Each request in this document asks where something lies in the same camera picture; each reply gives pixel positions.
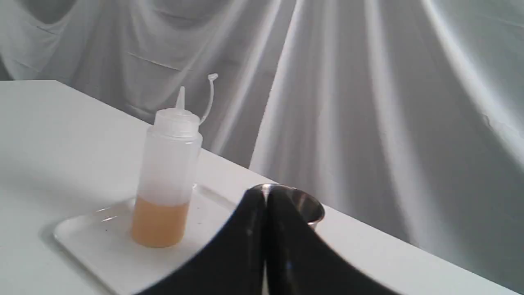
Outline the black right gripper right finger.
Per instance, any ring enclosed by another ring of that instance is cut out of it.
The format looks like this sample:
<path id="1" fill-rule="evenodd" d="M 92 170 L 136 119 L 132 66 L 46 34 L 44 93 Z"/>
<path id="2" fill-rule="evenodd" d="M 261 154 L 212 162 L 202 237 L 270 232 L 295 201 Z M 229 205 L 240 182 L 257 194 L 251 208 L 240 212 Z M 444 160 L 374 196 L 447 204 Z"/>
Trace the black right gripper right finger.
<path id="1" fill-rule="evenodd" d="M 349 264 L 283 193 L 267 197 L 267 276 L 272 295 L 393 295 L 395 291 Z"/>

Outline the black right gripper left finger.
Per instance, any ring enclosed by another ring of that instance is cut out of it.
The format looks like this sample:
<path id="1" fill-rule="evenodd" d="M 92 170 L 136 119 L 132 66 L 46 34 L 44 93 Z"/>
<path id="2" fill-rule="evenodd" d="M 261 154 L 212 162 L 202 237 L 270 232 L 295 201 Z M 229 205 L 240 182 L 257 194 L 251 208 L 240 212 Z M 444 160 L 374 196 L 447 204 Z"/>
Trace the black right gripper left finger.
<path id="1" fill-rule="evenodd" d="M 211 241 L 142 295 L 260 295 L 264 276 L 263 193 L 249 189 Z"/>

